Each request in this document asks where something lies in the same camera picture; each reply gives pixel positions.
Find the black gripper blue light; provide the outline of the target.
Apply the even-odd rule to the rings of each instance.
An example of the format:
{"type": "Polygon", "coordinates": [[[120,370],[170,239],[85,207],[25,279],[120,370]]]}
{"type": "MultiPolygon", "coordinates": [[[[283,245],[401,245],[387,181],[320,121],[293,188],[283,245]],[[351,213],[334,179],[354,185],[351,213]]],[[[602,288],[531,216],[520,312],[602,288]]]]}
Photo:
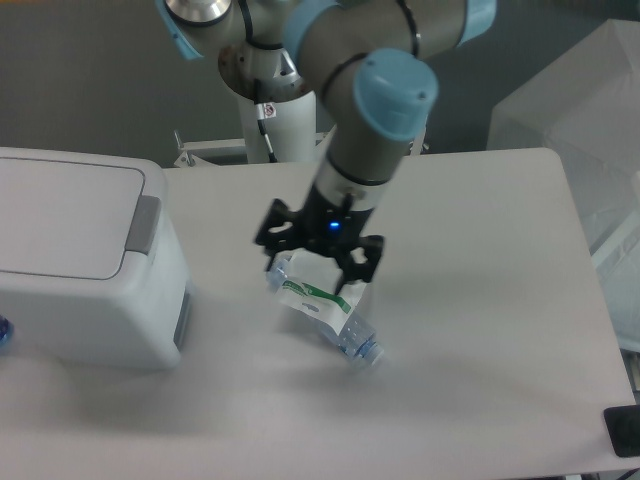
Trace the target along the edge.
{"type": "Polygon", "coordinates": [[[327,256],[334,248],[333,258],[341,270],[334,294],[339,295],[347,284],[370,283],[382,258],[385,237],[362,236],[373,209],[345,210],[327,200],[313,185],[300,211],[292,211],[281,199],[274,199],[260,224],[254,243],[268,257],[270,270],[279,253],[303,246],[327,256]]]}

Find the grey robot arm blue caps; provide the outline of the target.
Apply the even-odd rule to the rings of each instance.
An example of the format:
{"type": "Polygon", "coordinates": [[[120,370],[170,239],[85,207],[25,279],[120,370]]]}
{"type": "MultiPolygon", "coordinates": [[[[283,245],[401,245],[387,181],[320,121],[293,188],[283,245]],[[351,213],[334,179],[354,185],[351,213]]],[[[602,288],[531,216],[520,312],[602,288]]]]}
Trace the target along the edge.
{"type": "Polygon", "coordinates": [[[269,258],[304,249],[330,258],[339,286],[370,282],[384,238],[363,230],[438,96],[428,59],[487,32],[493,1],[160,1],[185,59],[246,44],[283,53],[287,74],[242,81],[261,103],[316,95],[336,129],[303,207],[275,200],[255,237],[269,258]]]}

